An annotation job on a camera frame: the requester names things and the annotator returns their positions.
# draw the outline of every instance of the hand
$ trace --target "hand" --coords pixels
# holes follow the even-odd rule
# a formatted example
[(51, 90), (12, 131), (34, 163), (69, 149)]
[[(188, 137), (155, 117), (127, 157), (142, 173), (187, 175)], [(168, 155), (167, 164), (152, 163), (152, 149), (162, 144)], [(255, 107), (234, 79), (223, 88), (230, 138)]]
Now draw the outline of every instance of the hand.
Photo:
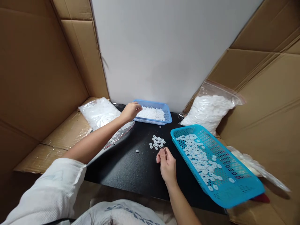
[(121, 113), (120, 118), (128, 123), (132, 121), (140, 111), (142, 111), (142, 107), (137, 102), (128, 103)]
[(160, 163), (160, 172), (167, 188), (177, 185), (176, 159), (174, 159), (167, 147), (165, 147), (165, 150), (163, 148), (159, 150), (156, 156), (156, 163)]

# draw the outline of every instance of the black tabletop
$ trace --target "black tabletop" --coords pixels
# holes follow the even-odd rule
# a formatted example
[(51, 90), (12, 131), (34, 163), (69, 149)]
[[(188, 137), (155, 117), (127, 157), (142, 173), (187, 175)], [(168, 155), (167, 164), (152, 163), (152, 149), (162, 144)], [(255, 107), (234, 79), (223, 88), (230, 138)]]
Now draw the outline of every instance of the black tabletop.
[[(116, 104), (122, 111), (124, 105)], [(159, 128), (159, 125), (136, 122), (133, 128), (116, 145), (104, 152), (87, 167), (85, 180), (106, 186), (142, 194), (144, 196), (169, 200), (167, 187), (156, 163), (158, 151), (150, 149), (153, 135), (166, 141), (165, 146), (176, 159), (177, 181), (191, 206), (226, 214), (205, 194), (179, 151), (172, 142), (170, 131), (181, 127), (182, 120), (177, 113), (171, 113), (173, 122)]]

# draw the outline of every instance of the mesh basket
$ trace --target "mesh basket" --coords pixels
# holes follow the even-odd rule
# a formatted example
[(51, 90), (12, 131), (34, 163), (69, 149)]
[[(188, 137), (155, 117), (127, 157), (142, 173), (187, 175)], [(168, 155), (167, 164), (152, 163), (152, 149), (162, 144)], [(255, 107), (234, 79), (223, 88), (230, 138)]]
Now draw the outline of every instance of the mesh basket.
[(142, 117), (135, 117), (133, 119), (134, 121), (143, 122), (143, 123), (152, 123), (157, 125), (166, 125), (167, 123), (172, 123), (170, 109), (167, 104), (160, 103), (160, 102), (150, 102), (150, 101), (145, 101), (140, 99), (135, 99), (134, 102), (139, 103), (141, 106), (145, 106), (149, 108), (152, 106), (153, 108), (162, 109), (163, 112), (165, 113), (165, 119), (166, 119), (165, 121), (163, 121), (163, 120), (154, 120), (154, 119), (147, 119)]
[[(208, 185), (217, 185), (218, 190), (210, 191), (202, 180), (200, 174), (195, 169), (191, 160), (187, 157), (183, 149), (186, 147), (185, 141), (176, 140), (181, 135), (195, 134), (205, 146), (202, 149), (208, 158), (217, 156), (216, 163), (222, 168), (216, 168), (214, 174), (221, 176), (222, 181), (216, 179), (208, 182)], [(232, 208), (251, 198), (265, 192), (261, 181), (244, 166), (227, 148), (224, 147), (212, 134), (200, 125), (191, 125), (171, 130), (172, 141), (192, 171), (202, 190), (208, 194), (215, 203), (223, 208)]]

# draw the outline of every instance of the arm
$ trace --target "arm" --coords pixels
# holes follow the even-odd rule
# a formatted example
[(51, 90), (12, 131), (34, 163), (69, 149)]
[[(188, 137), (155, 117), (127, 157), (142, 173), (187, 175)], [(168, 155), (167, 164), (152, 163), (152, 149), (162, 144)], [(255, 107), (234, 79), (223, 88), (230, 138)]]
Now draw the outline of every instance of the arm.
[(193, 209), (181, 192), (176, 179), (176, 160), (166, 147), (160, 149), (156, 156), (160, 171), (168, 188), (171, 206), (178, 225), (201, 225)]
[(86, 172), (85, 164), (141, 110), (136, 102), (129, 103), (118, 118), (83, 138), (62, 158), (55, 160), (22, 195), (18, 206), (3, 224), (44, 224), (72, 217), (76, 196)]
[(141, 110), (142, 108), (137, 102), (129, 103), (119, 117), (80, 140), (63, 155), (63, 158), (70, 158), (87, 164), (112, 136), (122, 126), (133, 120)]

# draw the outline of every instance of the white wall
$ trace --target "white wall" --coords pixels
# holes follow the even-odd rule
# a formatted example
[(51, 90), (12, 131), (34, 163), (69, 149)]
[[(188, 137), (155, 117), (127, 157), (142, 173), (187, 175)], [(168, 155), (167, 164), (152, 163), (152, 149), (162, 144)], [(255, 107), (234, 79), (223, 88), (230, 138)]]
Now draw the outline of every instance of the white wall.
[(92, 0), (110, 98), (181, 112), (262, 0)]

